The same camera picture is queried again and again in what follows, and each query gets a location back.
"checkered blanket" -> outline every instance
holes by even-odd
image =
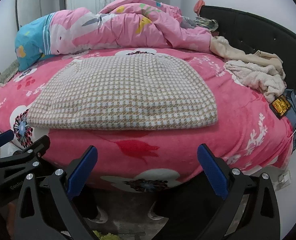
[[[217,121],[213,93],[184,60],[139,54],[74,60],[51,78],[28,113],[33,127],[188,129]]]

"pink bedsheet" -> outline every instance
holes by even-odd
[[[212,90],[218,122],[189,130],[98,131],[47,130],[26,122],[29,107],[49,79],[73,59],[134,53],[168,54],[187,61]],[[0,131],[13,129],[14,144],[29,146],[48,135],[51,146],[44,158],[65,167],[89,145],[98,149],[98,163],[88,183],[93,187],[145,192],[174,187],[202,171],[196,151],[206,143],[231,167],[252,173],[272,164],[285,166],[291,153],[292,127],[278,120],[263,95],[241,85],[217,57],[190,50],[105,49],[56,56],[18,73],[0,87]]]

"black headboard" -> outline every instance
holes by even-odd
[[[255,14],[216,6],[203,6],[200,16],[215,19],[219,35],[246,54],[257,50],[275,53],[283,60],[287,88],[296,92],[296,34]]]

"beige cloth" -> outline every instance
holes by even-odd
[[[188,129],[217,121],[213,93],[184,60],[139,54],[74,60],[28,112],[33,127]]]
[[[263,93],[269,103],[285,91],[286,84],[273,65],[260,66],[241,60],[229,60],[225,68],[231,71],[243,85]]]
[[[276,55],[258,50],[255,54],[245,54],[240,49],[233,48],[224,37],[212,37],[210,51],[226,59],[241,60],[262,66],[273,65],[278,71],[282,80],[285,79],[283,61]]]

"orange cloth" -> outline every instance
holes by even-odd
[[[205,5],[204,0],[198,0],[195,7],[193,8],[193,11],[199,16],[200,9]]]

